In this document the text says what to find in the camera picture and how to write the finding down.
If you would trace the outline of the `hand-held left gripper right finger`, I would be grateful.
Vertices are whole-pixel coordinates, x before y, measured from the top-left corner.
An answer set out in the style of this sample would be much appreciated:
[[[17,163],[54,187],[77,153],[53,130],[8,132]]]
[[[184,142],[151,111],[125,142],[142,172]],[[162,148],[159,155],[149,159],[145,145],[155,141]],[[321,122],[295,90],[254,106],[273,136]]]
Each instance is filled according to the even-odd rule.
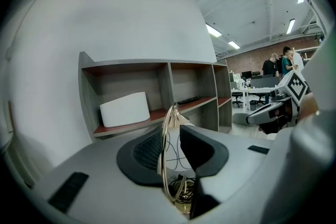
[[[279,174],[279,139],[180,128],[196,183],[191,223],[261,223]]]

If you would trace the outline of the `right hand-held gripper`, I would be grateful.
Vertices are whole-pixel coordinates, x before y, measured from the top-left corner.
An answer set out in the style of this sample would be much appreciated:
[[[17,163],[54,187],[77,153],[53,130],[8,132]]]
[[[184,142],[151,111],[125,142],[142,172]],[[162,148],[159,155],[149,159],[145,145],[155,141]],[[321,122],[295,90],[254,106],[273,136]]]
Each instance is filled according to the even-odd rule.
[[[307,88],[303,76],[295,70],[290,71],[270,93],[271,103],[248,114],[247,123],[261,125],[275,122],[283,127],[294,126]]]

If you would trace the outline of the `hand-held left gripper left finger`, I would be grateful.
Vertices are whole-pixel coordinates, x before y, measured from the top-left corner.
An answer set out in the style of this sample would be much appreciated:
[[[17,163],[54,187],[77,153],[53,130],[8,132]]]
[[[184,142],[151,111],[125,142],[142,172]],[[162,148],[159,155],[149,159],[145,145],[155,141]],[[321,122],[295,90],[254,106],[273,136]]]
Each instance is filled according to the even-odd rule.
[[[139,186],[118,168],[117,152],[145,128],[86,146],[43,176],[34,194],[47,200],[73,173],[89,178],[68,211],[84,223],[187,223],[187,218],[156,187]]]

